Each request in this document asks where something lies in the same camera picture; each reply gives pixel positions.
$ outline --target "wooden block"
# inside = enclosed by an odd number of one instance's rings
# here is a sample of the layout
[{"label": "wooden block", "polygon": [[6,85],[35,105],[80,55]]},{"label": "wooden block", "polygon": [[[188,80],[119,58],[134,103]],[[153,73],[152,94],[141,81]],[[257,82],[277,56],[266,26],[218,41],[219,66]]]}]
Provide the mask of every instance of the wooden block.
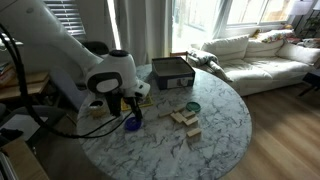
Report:
[{"label": "wooden block", "polygon": [[192,119],[189,119],[188,121],[185,121],[184,123],[187,125],[187,126],[190,126],[191,124],[195,123],[198,121],[198,118],[197,117],[193,117]]},{"label": "wooden block", "polygon": [[165,117],[165,116],[169,116],[172,113],[172,110],[168,110],[168,111],[161,111],[158,116],[159,118]]},{"label": "wooden block", "polygon": [[174,111],[174,112],[182,111],[185,106],[186,106],[185,104],[178,105],[178,106],[176,106],[176,107],[173,109],[173,111]]},{"label": "wooden block", "polygon": [[194,136],[196,134],[199,134],[199,133],[201,133],[201,129],[200,128],[196,128],[196,129],[192,129],[191,131],[188,131],[187,135],[189,137],[192,137],[192,136]]},{"label": "wooden block", "polygon": [[179,118],[179,121],[183,121],[186,122],[188,121],[188,119],[186,119],[185,117],[182,116],[182,114],[180,114],[179,112],[176,113],[176,117]]},{"label": "wooden block", "polygon": [[189,112],[187,112],[187,113],[184,113],[183,114],[183,116],[185,117],[185,118],[189,118],[189,117],[191,117],[191,116],[194,116],[196,113],[194,112],[194,111],[189,111]]},{"label": "wooden block", "polygon": [[182,120],[181,120],[180,118],[178,118],[175,113],[171,113],[170,116],[171,116],[174,120],[176,120],[178,123],[181,123],[181,122],[182,122]]}]

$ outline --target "small object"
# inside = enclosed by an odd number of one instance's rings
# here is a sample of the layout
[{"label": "small object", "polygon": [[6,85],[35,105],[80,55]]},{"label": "small object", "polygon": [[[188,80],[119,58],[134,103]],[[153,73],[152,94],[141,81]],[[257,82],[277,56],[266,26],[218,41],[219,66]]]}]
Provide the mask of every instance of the small object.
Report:
[{"label": "small object", "polygon": [[191,130],[191,131],[188,131],[188,132],[187,132],[187,135],[188,135],[189,137],[192,137],[192,136],[194,136],[194,135],[196,135],[196,134],[199,134],[199,133],[201,133],[201,129],[200,129],[200,128],[196,128],[196,129],[193,129],[193,130]]},{"label": "small object", "polygon": [[194,112],[199,112],[201,109],[200,104],[196,102],[188,102],[186,107],[189,111],[194,111]]},{"label": "small object", "polygon": [[181,104],[181,105],[178,105],[176,106],[173,111],[176,113],[176,112],[180,112],[184,109],[185,105],[184,104]]},{"label": "small object", "polygon": [[188,121],[185,121],[184,123],[187,125],[187,126],[190,126],[191,124],[195,123],[198,121],[198,118],[197,117],[193,117],[191,119],[189,119]]},{"label": "small object", "polygon": [[195,113],[194,111],[189,111],[189,112],[183,114],[183,116],[184,116],[185,118],[189,118],[189,117],[194,116],[195,114],[196,114],[196,113]]},{"label": "small object", "polygon": [[169,116],[172,113],[172,110],[168,110],[168,111],[161,111],[158,116],[159,118],[165,117],[165,116]]},{"label": "small object", "polygon": [[183,117],[182,114],[180,114],[179,112],[177,112],[175,115],[176,115],[177,118],[179,118],[179,121],[180,121],[180,122],[186,122],[186,121],[188,121],[188,119],[186,119],[185,117]]},{"label": "small object", "polygon": [[142,125],[142,121],[138,121],[136,117],[131,117],[126,120],[125,122],[125,129],[128,131],[136,131],[138,130]]},{"label": "small object", "polygon": [[96,100],[90,103],[89,111],[92,117],[99,118],[107,113],[106,103],[101,100]]},{"label": "small object", "polygon": [[6,129],[6,128],[2,128],[0,130],[1,135],[10,140],[13,141],[15,139],[17,139],[18,137],[20,137],[23,134],[23,131],[20,131],[18,129]]},{"label": "small object", "polygon": [[171,116],[174,120],[176,120],[178,123],[181,123],[181,122],[182,122],[182,119],[178,118],[175,113],[171,113],[170,116]]}]

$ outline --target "window blinds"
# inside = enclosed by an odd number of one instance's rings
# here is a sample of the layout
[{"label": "window blinds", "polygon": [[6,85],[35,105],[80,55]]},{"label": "window blinds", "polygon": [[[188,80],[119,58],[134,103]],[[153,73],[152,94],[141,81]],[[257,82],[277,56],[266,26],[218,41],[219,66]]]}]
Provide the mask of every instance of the window blinds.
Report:
[{"label": "window blinds", "polygon": [[77,39],[85,39],[85,30],[75,0],[43,0],[66,30]]}]

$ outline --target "couch cushion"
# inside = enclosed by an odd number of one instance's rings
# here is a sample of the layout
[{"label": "couch cushion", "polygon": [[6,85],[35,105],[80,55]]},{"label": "couch cushion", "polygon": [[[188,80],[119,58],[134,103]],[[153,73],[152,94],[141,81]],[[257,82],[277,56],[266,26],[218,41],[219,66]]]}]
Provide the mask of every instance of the couch cushion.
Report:
[{"label": "couch cushion", "polygon": [[244,58],[248,41],[248,35],[215,39],[205,42],[201,50],[216,55],[219,61],[242,59]]},{"label": "couch cushion", "polygon": [[259,40],[249,40],[245,57],[272,57],[283,45],[283,40],[263,43]]},{"label": "couch cushion", "polygon": [[304,76],[315,69],[305,63],[282,59],[279,57],[244,58],[245,62],[268,72],[274,80],[285,80]]},{"label": "couch cushion", "polygon": [[241,59],[222,61],[220,66],[233,81],[239,80],[272,80],[269,73]]},{"label": "couch cushion", "polygon": [[286,43],[276,54],[284,59],[313,65],[320,58],[320,49],[305,48]]}]

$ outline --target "round table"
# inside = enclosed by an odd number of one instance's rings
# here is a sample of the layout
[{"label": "round table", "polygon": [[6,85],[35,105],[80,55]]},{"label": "round table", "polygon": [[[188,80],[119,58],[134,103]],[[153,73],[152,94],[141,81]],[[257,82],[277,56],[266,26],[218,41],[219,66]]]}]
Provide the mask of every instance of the round table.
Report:
[{"label": "round table", "polygon": [[[159,90],[151,65],[137,67],[137,76],[151,85],[153,106],[142,107],[143,125],[136,132],[120,126],[112,134],[98,139],[81,139],[86,155],[101,171],[115,179],[217,179],[229,172],[243,157],[250,143],[252,125],[241,97],[217,77],[195,69],[192,87]],[[88,104],[78,114],[78,134],[85,134],[110,120],[109,115],[93,119]],[[170,116],[158,118],[163,110],[194,101],[201,105],[199,121],[191,127]],[[107,125],[97,134],[108,132]],[[187,137],[195,127],[201,134]]]}]

